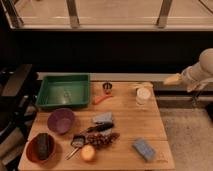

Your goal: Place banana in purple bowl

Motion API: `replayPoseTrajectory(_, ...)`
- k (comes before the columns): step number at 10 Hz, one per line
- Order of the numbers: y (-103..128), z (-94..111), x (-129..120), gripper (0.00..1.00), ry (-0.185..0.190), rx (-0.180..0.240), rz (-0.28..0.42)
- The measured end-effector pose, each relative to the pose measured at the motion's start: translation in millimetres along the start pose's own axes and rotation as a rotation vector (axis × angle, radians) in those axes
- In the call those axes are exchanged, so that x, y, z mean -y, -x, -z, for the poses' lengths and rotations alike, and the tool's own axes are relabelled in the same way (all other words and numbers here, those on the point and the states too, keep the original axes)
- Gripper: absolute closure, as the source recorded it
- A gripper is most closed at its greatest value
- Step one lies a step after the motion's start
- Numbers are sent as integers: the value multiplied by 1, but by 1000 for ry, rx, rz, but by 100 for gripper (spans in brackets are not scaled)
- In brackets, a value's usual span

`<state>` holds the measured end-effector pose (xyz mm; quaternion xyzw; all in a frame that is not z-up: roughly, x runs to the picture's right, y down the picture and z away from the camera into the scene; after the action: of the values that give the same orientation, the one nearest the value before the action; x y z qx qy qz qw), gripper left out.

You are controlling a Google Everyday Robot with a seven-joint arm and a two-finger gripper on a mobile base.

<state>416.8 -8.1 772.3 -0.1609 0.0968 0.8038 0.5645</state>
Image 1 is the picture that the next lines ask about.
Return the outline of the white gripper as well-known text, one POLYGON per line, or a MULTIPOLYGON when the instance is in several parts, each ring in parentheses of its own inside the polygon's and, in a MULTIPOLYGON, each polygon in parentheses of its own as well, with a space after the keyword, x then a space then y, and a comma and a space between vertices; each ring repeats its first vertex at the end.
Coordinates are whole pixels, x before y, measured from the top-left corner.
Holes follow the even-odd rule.
POLYGON ((181 73, 173 74, 164 80, 165 85, 178 85, 182 83, 188 92, 202 90, 207 84, 210 74, 205 72, 200 65, 189 66, 181 73))

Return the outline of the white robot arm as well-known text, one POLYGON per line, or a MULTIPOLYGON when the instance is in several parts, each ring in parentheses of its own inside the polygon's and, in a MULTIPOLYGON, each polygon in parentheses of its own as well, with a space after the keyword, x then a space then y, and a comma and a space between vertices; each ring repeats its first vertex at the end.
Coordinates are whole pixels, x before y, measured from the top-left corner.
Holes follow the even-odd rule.
POLYGON ((185 85, 187 92, 201 90, 207 84, 207 80, 213 78, 213 48, 204 50, 199 61, 185 68, 181 73, 167 77, 164 85, 185 85))

